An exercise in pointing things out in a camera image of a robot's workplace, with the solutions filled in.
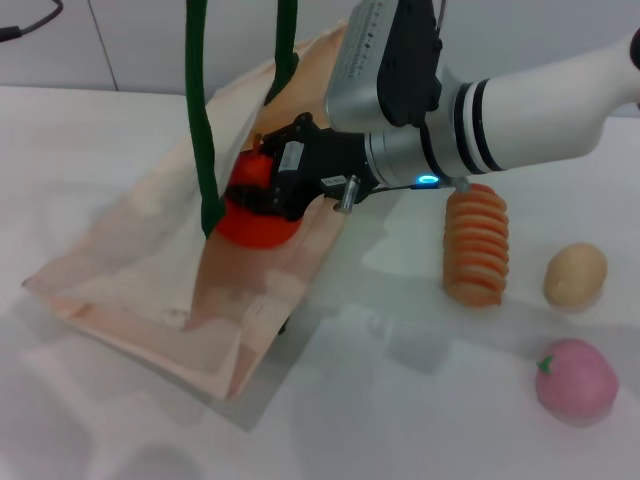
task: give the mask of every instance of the paper bag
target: paper bag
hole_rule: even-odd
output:
[[[273,62],[219,90],[207,106],[224,191],[238,153],[303,112],[326,127],[323,96],[344,26],[298,48],[289,85],[267,107]],[[25,282],[56,315],[219,398],[237,395],[308,291],[343,225],[317,199],[295,236],[267,251],[200,228],[185,137],[64,256]]]

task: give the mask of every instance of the green bag handle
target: green bag handle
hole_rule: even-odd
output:
[[[298,0],[278,0],[276,31],[276,73],[267,95],[269,104],[289,83],[298,66],[298,55],[293,51],[296,36]],[[220,199],[214,171],[215,147],[211,124],[207,117],[204,97],[204,30],[207,18],[207,0],[187,0],[187,26],[185,41],[185,81],[187,110],[193,154],[202,206],[202,230],[208,238],[224,216],[224,202]]]

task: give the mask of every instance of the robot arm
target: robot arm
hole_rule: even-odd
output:
[[[472,84],[440,62],[441,49],[431,0],[362,0],[325,97],[332,129],[303,114],[265,137],[274,167],[261,202],[297,220],[324,194],[348,213],[380,188],[437,188],[583,156],[614,109],[640,103],[640,30],[594,53]],[[236,198],[248,198],[241,190]]]

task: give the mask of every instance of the black cable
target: black cable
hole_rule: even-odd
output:
[[[38,20],[33,25],[29,25],[26,28],[20,28],[17,25],[14,25],[12,27],[0,28],[0,43],[8,42],[9,40],[15,40],[16,38],[20,38],[29,33],[33,33],[39,28],[44,27],[47,23],[49,23],[51,20],[56,18],[58,15],[60,15],[60,13],[62,13],[62,10],[64,9],[62,0],[51,0],[51,1],[56,4],[56,9],[46,17]]]

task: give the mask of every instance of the orange spiral toy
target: orange spiral toy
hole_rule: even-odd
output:
[[[444,288],[469,307],[500,305],[509,272],[507,205],[496,192],[473,184],[447,200]]]

